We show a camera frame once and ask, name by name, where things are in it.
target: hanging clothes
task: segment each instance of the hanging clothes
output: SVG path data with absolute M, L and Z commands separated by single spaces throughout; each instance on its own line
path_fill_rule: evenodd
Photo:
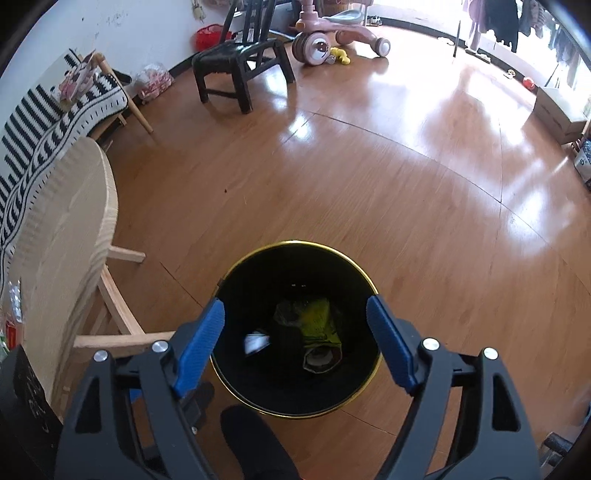
M 531 9 L 531 27 L 535 30 L 535 36 L 544 37 L 544 25 L 548 21 L 550 14 L 536 0 L 530 0 Z
M 573 57 L 570 59 L 570 62 L 569 62 L 569 71 L 566 74 L 566 84 L 571 88 L 574 87 L 574 81 L 577 77 L 577 71 L 579 69 L 580 63 L 581 63 L 581 55 L 575 49 Z
M 532 4 L 535 3 L 535 0 L 523 0 L 523 7 L 521 8 L 521 17 L 519 18 L 519 31 L 523 33 L 526 37 L 529 37 L 531 34 L 531 24 L 533 22 L 532 18 Z
M 484 9 L 485 0 L 465 0 L 464 9 L 470 15 L 472 27 L 470 28 L 470 43 L 468 48 L 478 51 L 480 44 L 480 34 L 488 31 L 486 25 L 486 15 Z
M 570 63 L 577 53 L 577 49 L 562 26 L 558 27 L 554 38 L 550 38 L 549 47 L 551 50 L 556 49 L 557 62 Z
M 511 51 L 517 53 L 519 18 L 515 0 L 485 0 L 485 14 L 497 42 L 511 46 Z
M 556 40 L 558 39 L 558 32 L 560 31 L 560 25 L 554 22 L 553 25 L 549 25 L 550 28 L 550 41 L 548 42 L 548 48 L 554 50 L 556 48 Z

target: yellow toy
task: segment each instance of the yellow toy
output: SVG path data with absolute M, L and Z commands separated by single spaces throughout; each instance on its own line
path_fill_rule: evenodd
M 337 60 L 340 60 L 343 65 L 348 65 L 351 63 L 351 59 L 347 56 L 347 52 L 345 52 L 342 48 L 332 47 L 330 49 L 330 54 L 334 55 Z

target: black trash can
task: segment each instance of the black trash can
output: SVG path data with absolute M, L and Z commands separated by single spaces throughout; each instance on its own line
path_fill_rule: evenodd
M 224 303 L 226 324 L 212 354 L 213 367 L 235 397 L 263 413 L 311 418 L 336 410 L 361 393 L 379 365 L 365 316 L 374 294 L 363 270 L 332 248 L 285 241 L 258 249 L 219 283 L 216 296 Z M 274 320 L 278 303 L 300 298 L 326 298 L 336 312 L 342 360 L 329 372 L 302 368 L 301 332 Z M 246 356 L 245 336 L 256 330 L 268 333 L 271 343 Z

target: black wooden chair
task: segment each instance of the black wooden chair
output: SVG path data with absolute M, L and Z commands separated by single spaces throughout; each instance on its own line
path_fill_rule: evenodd
M 199 97 L 203 103 L 209 101 L 210 94 L 235 98 L 238 100 L 242 113 L 249 113 L 252 110 L 252 102 L 248 92 L 248 80 L 278 64 L 287 83 L 295 82 L 296 77 L 291 69 L 283 43 L 277 38 L 267 38 L 276 0 L 247 0 L 242 41 L 238 41 L 238 39 L 225 41 L 238 2 L 239 0 L 232 0 L 224 22 L 220 43 L 193 57 L 193 72 L 199 89 Z M 253 16 L 254 34 L 252 41 L 249 41 Z M 264 51 L 268 48 L 273 49 L 274 58 L 264 56 Z M 255 67 L 251 68 L 247 61 L 255 62 Z M 205 76 L 210 73 L 230 73 L 235 92 L 208 89 L 205 85 Z

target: black and white striped cloth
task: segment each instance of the black and white striped cloth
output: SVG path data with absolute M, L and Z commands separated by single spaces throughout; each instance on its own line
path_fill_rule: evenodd
M 45 185 L 56 161 L 101 120 L 127 107 L 127 96 L 111 75 L 100 75 L 68 112 L 50 96 L 65 72 L 80 61 L 65 52 L 21 99 L 0 132 L 0 291 L 24 215 Z

